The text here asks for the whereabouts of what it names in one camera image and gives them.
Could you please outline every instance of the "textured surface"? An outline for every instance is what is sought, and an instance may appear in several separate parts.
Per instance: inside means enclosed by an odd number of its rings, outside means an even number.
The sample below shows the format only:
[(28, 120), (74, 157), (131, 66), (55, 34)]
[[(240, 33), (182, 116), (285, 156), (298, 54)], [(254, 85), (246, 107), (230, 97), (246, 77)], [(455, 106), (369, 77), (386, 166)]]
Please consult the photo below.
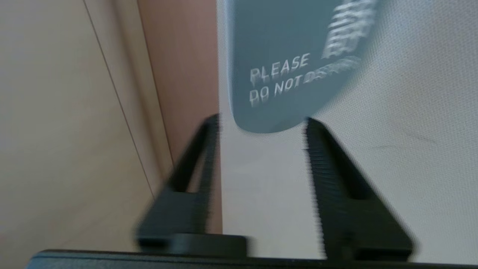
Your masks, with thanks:
[[(478, 264), (476, 1), (393, 3), (374, 60), (314, 117), (325, 122), (420, 242), (413, 260)], [(223, 231), (263, 257), (324, 258), (304, 124), (239, 129), (230, 113), (218, 1)]]

